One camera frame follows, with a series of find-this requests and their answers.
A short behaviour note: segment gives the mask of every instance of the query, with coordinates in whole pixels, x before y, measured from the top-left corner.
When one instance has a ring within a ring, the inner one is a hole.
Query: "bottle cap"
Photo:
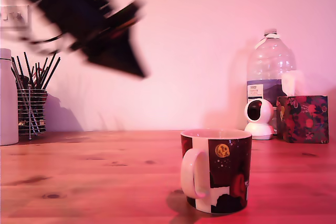
[[[10,49],[0,48],[0,60],[12,60],[12,53]]]
[[[277,34],[277,30],[275,28],[269,28],[264,31],[264,36],[268,34]]]

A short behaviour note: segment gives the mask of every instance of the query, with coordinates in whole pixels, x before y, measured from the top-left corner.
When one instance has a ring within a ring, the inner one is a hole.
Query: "wire basket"
[[[19,135],[39,135],[46,132],[44,104],[47,100],[44,89],[18,89]]]

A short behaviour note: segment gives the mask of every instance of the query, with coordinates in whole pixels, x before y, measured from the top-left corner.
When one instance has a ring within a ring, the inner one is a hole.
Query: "security camera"
[[[273,117],[273,106],[265,99],[254,99],[245,106],[245,117],[249,121],[245,131],[252,134],[253,139],[268,140],[274,129],[268,122]]]

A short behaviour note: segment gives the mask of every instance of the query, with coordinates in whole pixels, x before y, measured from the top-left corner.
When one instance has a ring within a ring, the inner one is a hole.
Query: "mug rim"
[[[236,129],[191,129],[182,131],[181,135],[191,138],[201,137],[209,140],[240,140],[252,137],[251,133]]]

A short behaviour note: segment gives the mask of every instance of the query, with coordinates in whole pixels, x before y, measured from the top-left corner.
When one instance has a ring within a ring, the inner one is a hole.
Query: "tissue box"
[[[329,142],[328,97],[301,95],[278,97],[278,138],[289,143]]]

